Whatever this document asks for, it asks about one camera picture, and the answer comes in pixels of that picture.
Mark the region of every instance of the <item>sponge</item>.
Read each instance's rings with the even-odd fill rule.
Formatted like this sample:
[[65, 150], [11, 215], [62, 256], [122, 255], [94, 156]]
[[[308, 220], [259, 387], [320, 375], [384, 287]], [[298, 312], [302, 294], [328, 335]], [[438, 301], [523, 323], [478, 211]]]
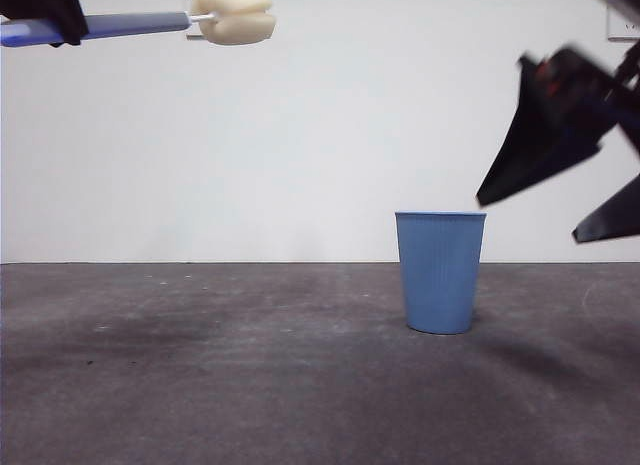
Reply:
[[191, 13], [215, 13], [199, 23], [204, 37], [218, 45], [245, 45], [271, 38], [276, 18], [266, 11], [271, 0], [193, 0]]

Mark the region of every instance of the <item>blue handle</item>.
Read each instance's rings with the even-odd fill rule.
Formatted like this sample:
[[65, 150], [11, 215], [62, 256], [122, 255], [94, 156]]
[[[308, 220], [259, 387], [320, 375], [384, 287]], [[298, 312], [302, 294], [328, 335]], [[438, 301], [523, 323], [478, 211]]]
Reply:
[[[89, 33], [82, 37], [83, 40], [176, 32], [191, 26], [191, 20], [185, 12], [90, 15], [86, 19]], [[9, 20], [2, 23], [0, 28], [2, 45], [5, 47], [64, 42], [57, 27], [49, 20]]]

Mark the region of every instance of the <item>cup rim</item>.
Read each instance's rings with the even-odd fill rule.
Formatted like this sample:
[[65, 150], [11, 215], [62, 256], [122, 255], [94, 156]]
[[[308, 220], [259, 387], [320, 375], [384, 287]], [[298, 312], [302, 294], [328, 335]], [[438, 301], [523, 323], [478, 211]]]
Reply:
[[396, 215], [449, 215], [449, 216], [469, 216], [469, 217], [486, 217], [485, 212], [460, 212], [460, 211], [418, 211], [418, 210], [400, 210]]

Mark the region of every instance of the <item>wall outlet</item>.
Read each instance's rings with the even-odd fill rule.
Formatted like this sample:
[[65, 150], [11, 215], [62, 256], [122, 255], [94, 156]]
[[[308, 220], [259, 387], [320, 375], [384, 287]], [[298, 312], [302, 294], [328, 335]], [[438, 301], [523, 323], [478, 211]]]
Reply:
[[[185, 0], [184, 1], [184, 8], [183, 10], [186, 10], [187, 13], [190, 13], [191, 11], [191, 0]], [[187, 37], [187, 40], [204, 40], [204, 37], [202, 36], [202, 32], [200, 31], [200, 27], [198, 26], [198, 24], [194, 24], [191, 25], [185, 32], [185, 35]]]
[[640, 25], [607, 7], [607, 38], [611, 42], [635, 42], [640, 39]]

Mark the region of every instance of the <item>white rod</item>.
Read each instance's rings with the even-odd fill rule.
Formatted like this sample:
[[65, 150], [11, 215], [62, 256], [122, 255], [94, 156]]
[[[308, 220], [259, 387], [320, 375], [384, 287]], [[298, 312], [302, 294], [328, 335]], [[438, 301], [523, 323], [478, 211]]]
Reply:
[[191, 23], [198, 23], [198, 22], [205, 22], [207, 20], [217, 20], [218, 15], [212, 12], [206, 15], [193, 15], [189, 17], [189, 19], [191, 20]]

